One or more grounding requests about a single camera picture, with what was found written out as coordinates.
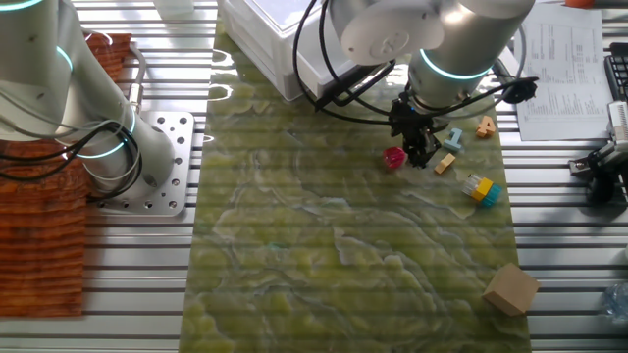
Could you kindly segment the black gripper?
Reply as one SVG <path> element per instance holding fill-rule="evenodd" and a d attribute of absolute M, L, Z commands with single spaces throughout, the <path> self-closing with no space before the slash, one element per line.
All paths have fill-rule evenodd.
<path fill-rule="evenodd" d="M 418 168 L 426 166 L 441 148 L 440 142 L 433 133 L 447 128 L 447 122 L 427 118 L 402 98 L 392 101 L 389 123 L 391 137 L 399 135 L 403 137 L 402 148 L 407 155 L 408 163 Z"/>

